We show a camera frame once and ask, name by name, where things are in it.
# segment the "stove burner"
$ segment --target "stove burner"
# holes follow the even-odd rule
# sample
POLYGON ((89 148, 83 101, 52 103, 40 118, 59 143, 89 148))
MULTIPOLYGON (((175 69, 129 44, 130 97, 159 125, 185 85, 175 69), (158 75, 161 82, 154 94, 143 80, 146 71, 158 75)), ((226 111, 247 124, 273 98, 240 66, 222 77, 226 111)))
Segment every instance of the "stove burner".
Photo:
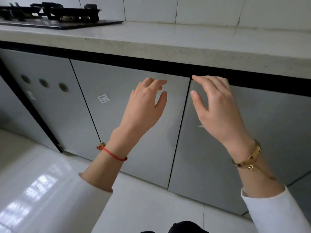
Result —
POLYGON ((0 6, 0 17, 5 20, 25 21, 26 19, 37 19, 47 16, 49 20, 58 20, 59 22, 75 23, 94 23, 99 21, 97 5, 86 4, 82 8, 64 8, 61 4, 53 2, 43 2, 41 4, 33 3, 29 6, 0 6))

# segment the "gray cabinet door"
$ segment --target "gray cabinet door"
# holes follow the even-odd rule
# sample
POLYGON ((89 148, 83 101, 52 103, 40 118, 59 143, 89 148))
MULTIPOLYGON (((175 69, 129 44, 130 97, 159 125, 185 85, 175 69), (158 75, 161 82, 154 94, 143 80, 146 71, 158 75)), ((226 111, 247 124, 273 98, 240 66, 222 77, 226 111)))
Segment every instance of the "gray cabinet door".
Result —
POLYGON ((63 148, 94 159, 100 141, 70 60, 4 49, 0 57, 63 148), (46 81, 46 87, 39 79, 46 81), (62 91, 59 83, 68 91, 62 91))
POLYGON ((311 174, 303 177, 289 188, 309 223, 311 223, 311 174))
MULTIPOLYGON (((201 85, 192 80, 190 90, 208 105, 201 85)), ((235 86, 231 90, 276 177, 289 184, 306 173, 311 167, 311 98, 235 86)), ((169 190, 243 214, 247 208, 238 172, 226 149, 200 125, 188 95, 169 190)))
POLYGON ((57 150, 47 134, 1 77, 0 127, 57 150))
POLYGON ((129 96, 146 77, 168 80, 168 101, 162 117, 138 142, 121 171, 167 188, 189 78, 72 60, 82 92, 102 142, 120 125, 129 96), (98 96, 107 94, 102 104, 98 96))

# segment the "label sticker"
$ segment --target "label sticker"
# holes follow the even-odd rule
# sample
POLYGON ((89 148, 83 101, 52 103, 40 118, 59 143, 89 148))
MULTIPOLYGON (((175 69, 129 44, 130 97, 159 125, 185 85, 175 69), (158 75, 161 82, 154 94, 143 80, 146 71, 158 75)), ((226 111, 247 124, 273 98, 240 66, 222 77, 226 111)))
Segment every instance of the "label sticker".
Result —
POLYGON ((32 92, 30 92, 30 91, 26 91, 26 92, 28 93, 28 96, 30 97, 30 99, 32 99, 34 101, 36 100, 36 98, 34 97, 32 92))
POLYGON ((110 99, 108 98, 107 94, 103 94, 102 96, 99 96, 98 99, 99 99, 99 101, 100 101, 102 104, 104 104, 104 103, 110 101, 110 99))

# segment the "concrete countertop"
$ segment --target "concrete countertop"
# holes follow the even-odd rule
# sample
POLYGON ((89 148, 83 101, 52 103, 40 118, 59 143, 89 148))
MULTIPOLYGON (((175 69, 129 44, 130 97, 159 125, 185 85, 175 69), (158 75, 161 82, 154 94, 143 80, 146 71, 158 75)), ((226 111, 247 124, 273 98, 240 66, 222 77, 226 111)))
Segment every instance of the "concrete countertop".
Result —
POLYGON ((311 79, 310 32, 136 22, 73 30, 0 25, 0 40, 311 79))

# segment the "gas stove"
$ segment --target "gas stove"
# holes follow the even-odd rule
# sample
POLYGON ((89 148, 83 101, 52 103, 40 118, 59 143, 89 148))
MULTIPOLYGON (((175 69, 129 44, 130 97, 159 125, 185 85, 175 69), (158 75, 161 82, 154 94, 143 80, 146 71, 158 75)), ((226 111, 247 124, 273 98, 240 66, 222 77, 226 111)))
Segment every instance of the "gas stove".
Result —
POLYGON ((122 23, 118 20, 99 20, 97 5, 84 8, 64 8, 53 2, 33 3, 30 6, 0 6, 0 25, 35 28, 74 29, 122 23))

